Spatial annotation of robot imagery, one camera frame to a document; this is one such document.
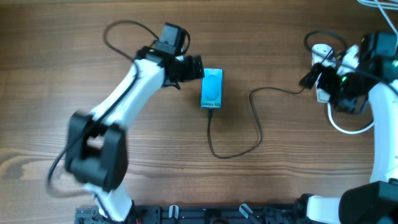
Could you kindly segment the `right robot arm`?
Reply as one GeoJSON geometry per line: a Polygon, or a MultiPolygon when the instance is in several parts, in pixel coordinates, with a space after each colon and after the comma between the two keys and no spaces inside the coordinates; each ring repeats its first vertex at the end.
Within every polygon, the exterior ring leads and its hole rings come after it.
{"type": "Polygon", "coordinates": [[[397,36],[388,32],[363,35],[359,45],[335,53],[327,44],[305,48],[312,53],[312,68],[300,86],[316,89],[317,100],[332,111],[348,114],[370,106],[374,130],[374,164],[369,183],[347,190],[339,197],[303,195],[297,200],[300,218],[315,223],[397,223],[397,36]]]}

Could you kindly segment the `teal screen smartphone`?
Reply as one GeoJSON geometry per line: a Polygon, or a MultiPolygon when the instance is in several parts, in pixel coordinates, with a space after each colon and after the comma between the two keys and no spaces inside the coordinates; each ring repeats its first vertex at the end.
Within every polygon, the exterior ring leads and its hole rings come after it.
{"type": "Polygon", "coordinates": [[[201,84],[200,106],[205,109],[220,109],[223,99],[223,70],[205,68],[201,84]]]}

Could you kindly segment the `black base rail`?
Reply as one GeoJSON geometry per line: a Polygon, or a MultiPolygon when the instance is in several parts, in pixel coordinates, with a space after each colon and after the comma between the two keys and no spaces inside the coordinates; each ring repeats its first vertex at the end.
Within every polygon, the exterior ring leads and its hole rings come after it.
{"type": "Polygon", "coordinates": [[[127,223],[307,223],[294,214],[293,206],[271,205],[232,207],[136,206],[127,223]]]}

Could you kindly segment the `white power strip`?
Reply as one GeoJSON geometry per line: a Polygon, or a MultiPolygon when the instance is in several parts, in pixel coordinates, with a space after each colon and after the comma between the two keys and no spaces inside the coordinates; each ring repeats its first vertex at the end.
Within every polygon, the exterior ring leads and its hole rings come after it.
{"type": "Polygon", "coordinates": [[[316,63],[322,64],[322,72],[315,82],[317,101],[327,103],[341,84],[336,74],[335,50],[327,44],[315,44],[312,47],[312,66],[316,63]]]}

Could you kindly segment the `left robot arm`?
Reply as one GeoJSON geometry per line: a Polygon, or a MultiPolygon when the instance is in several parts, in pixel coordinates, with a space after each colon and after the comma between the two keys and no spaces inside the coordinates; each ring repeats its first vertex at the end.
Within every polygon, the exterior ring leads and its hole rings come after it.
{"type": "Polygon", "coordinates": [[[103,41],[132,65],[122,82],[89,114],[75,113],[70,118],[65,169],[95,197],[99,214],[107,223],[136,223],[133,199],[125,191],[127,172],[127,131],[147,100],[159,89],[180,88],[181,82],[204,76],[201,57],[187,55],[190,34],[182,27],[166,23],[160,36],[135,56],[103,41]]]}

